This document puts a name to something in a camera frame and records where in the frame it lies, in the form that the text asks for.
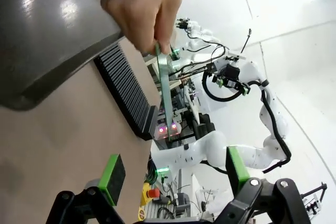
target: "green light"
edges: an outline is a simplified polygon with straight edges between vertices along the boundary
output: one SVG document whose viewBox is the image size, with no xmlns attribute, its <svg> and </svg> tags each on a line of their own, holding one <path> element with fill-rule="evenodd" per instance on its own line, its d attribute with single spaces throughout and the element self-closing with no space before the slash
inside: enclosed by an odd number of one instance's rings
<svg viewBox="0 0 336 224">
<path fill-rule="evenodd" d="M 163 173 L 163 172 L 168 172 L 169 168 L 161 168 L 161 169 L 157 169 L 156 172 L 157 173 Z"/>
</svg>

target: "brown table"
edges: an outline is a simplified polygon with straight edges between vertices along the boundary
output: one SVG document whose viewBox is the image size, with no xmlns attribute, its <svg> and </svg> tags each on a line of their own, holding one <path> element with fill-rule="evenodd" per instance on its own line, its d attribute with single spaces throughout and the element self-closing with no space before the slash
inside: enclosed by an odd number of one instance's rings
<svg viewBox="0 0 336 224">
<path fill-rule="evenodd" d="M 160 97 L 138 51 L 120 42 L 151 105 Z M 27 112 L 0 108 L 0 223 L 45 223 L 56 195 L 80 193 L 110 154 L 126 170 L 117 212 L 137 220 L 151 141 L 136 137 L 93 62 Z"/>
</svg>

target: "bolt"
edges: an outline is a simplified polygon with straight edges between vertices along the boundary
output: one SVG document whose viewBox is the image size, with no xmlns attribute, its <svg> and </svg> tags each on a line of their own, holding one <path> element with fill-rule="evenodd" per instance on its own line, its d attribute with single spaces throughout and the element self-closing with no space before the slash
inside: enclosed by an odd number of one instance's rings
<svg viewBox="0 0 336 224">
<path fill-rule="evenodd" d="M 259 185 L 259 181 L 256 180 L 256 179 L 252 179 L 250 183 L 251 183 L 251 185 L 253 185 L 253 186 L 257 186 L 257 185 Z"/>
<path fill-rule="evenodd" d="M 95 195 L 95 191 L 93 190 L 93 189 L 90 189 L 89 191 L 88 191 L 88 193 L 89 193 L 89 195 Z"/>
<path fill-rule="evenodd" d="M 63 195 L 62 195 L 62 198 L 63 198 L 63 199 L 68 199 L 68 198 L 69 198 L 69 195 L 68 195 L 68 194 L 63 194 Z"/>
<path fill-rule="evenodd" d="M 283 187 L 283 188 L 286 188 L 288 186 L 288 183 L 286 181 L 281 181 L 280 182 L 280 185 Z"/>
</svg>

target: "dark gray surface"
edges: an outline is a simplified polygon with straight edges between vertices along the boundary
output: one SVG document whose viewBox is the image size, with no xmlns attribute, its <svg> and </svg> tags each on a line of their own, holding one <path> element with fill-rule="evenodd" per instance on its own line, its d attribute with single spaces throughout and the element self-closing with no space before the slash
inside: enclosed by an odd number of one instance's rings
<svg viewBox="0 0 336 224">
<path fill-rule="evenodd" d="M 0 0 L 0 104 L 34 107 L 119 37 L 100 0 Z"/>
</svg>

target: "human hand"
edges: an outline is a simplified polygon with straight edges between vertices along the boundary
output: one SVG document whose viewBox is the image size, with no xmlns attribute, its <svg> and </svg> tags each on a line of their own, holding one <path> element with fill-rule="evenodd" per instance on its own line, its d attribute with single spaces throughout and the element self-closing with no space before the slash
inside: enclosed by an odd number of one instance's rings
<svg viewBox="0 0 336 224">
<path fill-rule="evenodd" d="M 102 8 L 141 52 L 155 52 L 159 42 L 170 53 L 170 38 L 182 0 L 101 0 Z"/>
</svg>

